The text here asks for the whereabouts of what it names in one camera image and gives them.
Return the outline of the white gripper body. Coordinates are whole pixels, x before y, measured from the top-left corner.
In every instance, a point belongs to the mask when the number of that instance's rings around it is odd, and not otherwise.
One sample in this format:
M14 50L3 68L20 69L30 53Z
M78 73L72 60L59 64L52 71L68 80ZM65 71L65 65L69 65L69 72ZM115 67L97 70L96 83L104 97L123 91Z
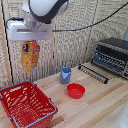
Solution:
M38 28L29 28L22 19L8 20L8 39L15 41L32 41L50 39L52 36L52 25L42 23Z

